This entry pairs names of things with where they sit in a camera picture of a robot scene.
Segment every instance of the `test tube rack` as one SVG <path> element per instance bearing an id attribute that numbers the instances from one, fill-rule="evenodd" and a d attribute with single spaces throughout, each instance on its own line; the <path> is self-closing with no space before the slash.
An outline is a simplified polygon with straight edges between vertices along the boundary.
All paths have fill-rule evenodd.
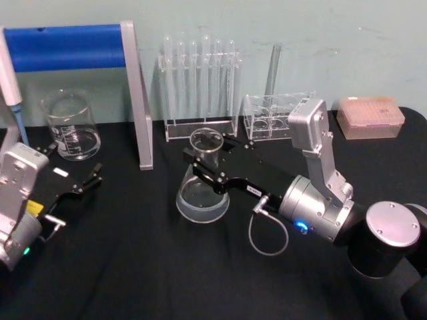
<path id="1" fill-rule="evenodd" d="M 316 92 L 249 96 L 243 99 L 244 125 L 253 141 L 289 139 L 288 117 L 302 99 Z"/>
<path id="2" fill-rule="evenodd" d="M 164 39 L 158 66 L 166 141 L 202 127 L 237 136 L 241 64 L 232 40 Z"/>

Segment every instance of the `blue bar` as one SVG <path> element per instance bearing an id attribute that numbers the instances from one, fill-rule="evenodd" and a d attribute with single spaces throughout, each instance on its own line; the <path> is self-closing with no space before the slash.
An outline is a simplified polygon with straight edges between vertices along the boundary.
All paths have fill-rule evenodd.
<path id="1" fill-rule="evenodd" d="M 120 25 L 5 29 L 15 72 L 125 67 Z"/>

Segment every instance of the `pipette tip box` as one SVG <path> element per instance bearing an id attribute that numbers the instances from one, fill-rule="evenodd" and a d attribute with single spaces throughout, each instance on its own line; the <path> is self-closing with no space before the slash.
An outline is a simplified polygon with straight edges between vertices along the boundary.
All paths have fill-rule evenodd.
<path id="1" fill-rule="evenodd" d="M 405 116 L 391 97 L 348 97 L 340 100 L 337 120 L 347 140 L 395 138 Z"/>

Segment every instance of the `black tablecloth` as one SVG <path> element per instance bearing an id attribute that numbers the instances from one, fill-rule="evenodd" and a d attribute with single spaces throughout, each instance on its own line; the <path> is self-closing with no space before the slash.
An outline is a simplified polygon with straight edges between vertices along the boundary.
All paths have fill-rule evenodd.
<path id="1" fill-rule="evenodd" d="M 337 169 L 354 186 L 354 200 L 393 200 L 427 206 L 427 121 L 403 108 L 396 139 L 347 141 L 330 115 Z M 51 164 L 84 179 L 102 162 L 104 182 L 54 214 L 69 224 L 40 252 L 30 252 L 1 296 L 0 319 L 404 319 L 401 294 L 419 279 L 407 261 L 385 279 L 355 272 L 346 248 L 292 226 L 279 257 L 256 253 L 248 223 L 256 200 L 230 193 L 219 221 L 196 225 L 175 207 L 187 165 L 186 140 L 165 142 L 153 130 L 153 171 L 140 171 L 133 124 L 99 125 L 101 149 L 82 162 Z M 32 146 L 51 140 L 29 128 Z M 258 143 L 269 161 L 308 176 L 289 140 Z M 277 227 L 258 223 L 258 237 L 277 247 Z"/>

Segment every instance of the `glass cylinder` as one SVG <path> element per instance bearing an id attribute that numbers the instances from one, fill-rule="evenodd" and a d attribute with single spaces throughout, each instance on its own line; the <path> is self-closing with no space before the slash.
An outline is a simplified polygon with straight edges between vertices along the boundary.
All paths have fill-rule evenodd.
<path id="1" fill-rule="evenodd" d="M 195 154 L 212 167 L 218 167 L 218 152 L 224 144 L 222 135 L 210 128 L 195 130 L 190 138 Z M 188 167 L 176 198 L 181 214 L 196 223 L 210 223 L 218 220 L 230 204 L 228 194 L 218 195 L 212 187 L 193 174 Z"/>
<path id="2" fill-rule="evenodd" d="M 76 89 L 60 89 L 40 101 L 58 153 L 66 160 L 88 159 L 101 147 L 90 105 L 89 95 Z"/>

